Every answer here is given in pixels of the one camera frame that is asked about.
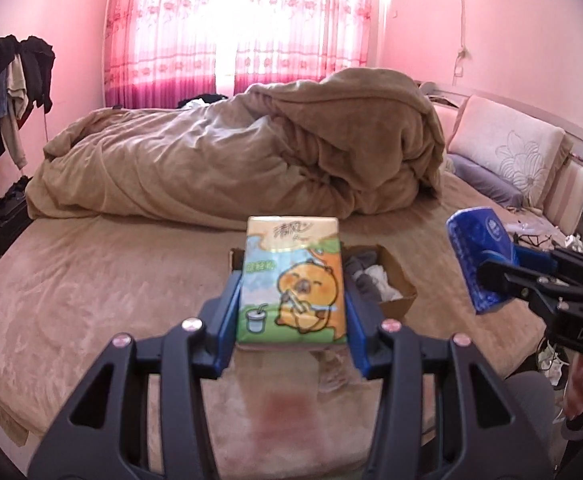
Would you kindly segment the person's right hand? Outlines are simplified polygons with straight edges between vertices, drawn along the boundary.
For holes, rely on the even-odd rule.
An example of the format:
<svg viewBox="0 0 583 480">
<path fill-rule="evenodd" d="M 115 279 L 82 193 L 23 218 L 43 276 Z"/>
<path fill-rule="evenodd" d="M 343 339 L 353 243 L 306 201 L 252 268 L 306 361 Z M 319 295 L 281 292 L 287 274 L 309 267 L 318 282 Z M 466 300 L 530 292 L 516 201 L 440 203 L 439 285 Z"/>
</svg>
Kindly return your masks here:
<svg viewBox="0 0 583 480">
<path fill-rule="evenodd" d="M 569 366 L 563 408 L 568 419 L 574 419 L 583 413 L 583 354 L 581 353 L 573 355 Z"/>
</svg>

